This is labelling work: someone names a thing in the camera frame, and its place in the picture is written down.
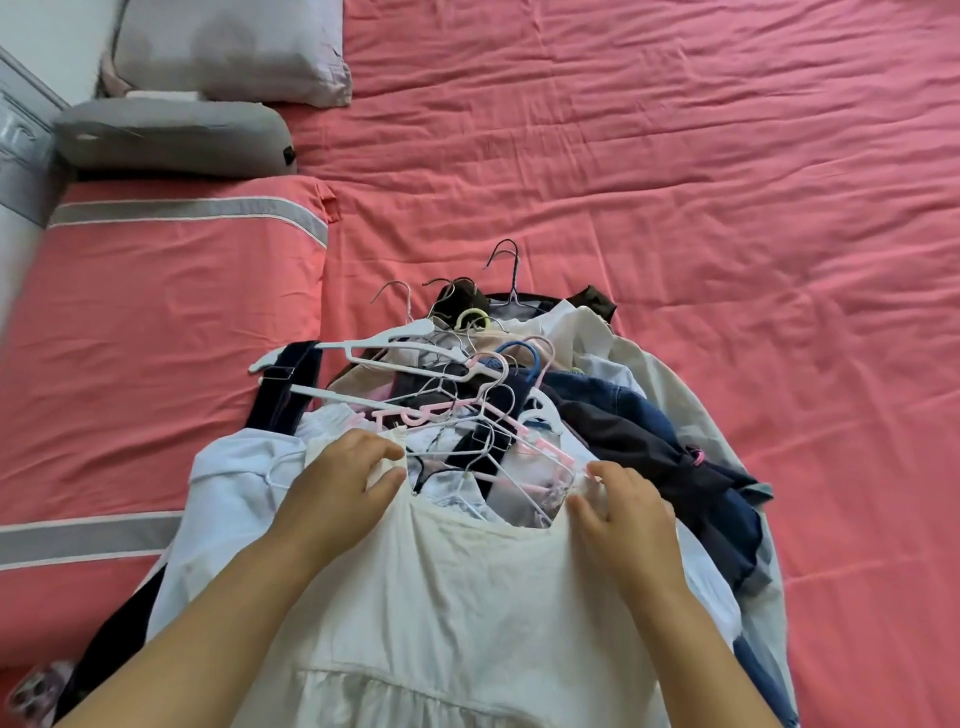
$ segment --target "pillow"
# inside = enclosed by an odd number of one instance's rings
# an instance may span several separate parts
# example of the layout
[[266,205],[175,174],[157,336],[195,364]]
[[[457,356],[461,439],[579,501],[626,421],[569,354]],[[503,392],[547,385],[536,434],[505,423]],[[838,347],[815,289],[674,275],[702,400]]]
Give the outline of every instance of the pillow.
[[252,179],[297,173],[283,118],[260,104],[95,99],[54,124],[57,150],[84,170]]
[[129,0],[112,71],[153,91],[341,107],[352,93],[343,25],[343,0]]

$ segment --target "gray pillow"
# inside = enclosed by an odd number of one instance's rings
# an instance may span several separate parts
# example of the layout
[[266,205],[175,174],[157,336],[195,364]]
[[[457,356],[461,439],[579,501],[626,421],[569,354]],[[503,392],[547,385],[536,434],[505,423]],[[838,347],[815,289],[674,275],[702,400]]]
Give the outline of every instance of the gray pillow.
[[297,173],[287,125],[260,104],[94,99],[64,111],[54,135],[60,154],[83,170],[239,179]]

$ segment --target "white wall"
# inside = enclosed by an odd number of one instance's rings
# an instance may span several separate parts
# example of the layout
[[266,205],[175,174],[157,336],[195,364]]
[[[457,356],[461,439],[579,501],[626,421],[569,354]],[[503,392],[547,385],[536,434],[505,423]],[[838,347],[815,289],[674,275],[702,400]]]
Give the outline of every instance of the white wall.
[[[93,95],[122,2],[0,0],[0,46],[68,104],[82,103]],[[0,334],[40,234],[29,220],[0,206]]]
[[68,104],[79,104],[93,95],[121,2],[0,0],[0,45]]

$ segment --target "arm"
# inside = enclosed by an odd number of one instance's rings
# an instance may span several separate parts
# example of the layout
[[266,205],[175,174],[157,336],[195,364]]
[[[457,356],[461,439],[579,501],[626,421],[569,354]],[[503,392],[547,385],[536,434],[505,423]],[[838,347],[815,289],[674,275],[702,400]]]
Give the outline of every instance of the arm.
[[303,590],[372,530],[406,475],[394,468],[365,492],[373,466],[402,455],[363,430],[331,444],[290,486],[267,533],[62,728],[227,728]]
[[673,508],[636,471],[591,463],[607,489],[600,519],[581,497],[567,505],[610,573],[660,679],[673,728],[780,728],[686,586]]

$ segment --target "gray stripe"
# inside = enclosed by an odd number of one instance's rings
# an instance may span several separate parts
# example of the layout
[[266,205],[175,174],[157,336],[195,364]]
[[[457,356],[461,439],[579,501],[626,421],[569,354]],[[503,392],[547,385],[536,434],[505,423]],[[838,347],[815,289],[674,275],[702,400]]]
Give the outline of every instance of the gray stripe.
[[326,247],[326,223],[307,207],[279,197],[66,203],[54,210],[47,227],[145,220],[210,220],[243,217],[273,217],[285,220]]
[[83,561],[131,551],[162,551],[174,540],[180,517],[181,513],[141,513],[5,526],[0,528],[0,570],[57,559]]

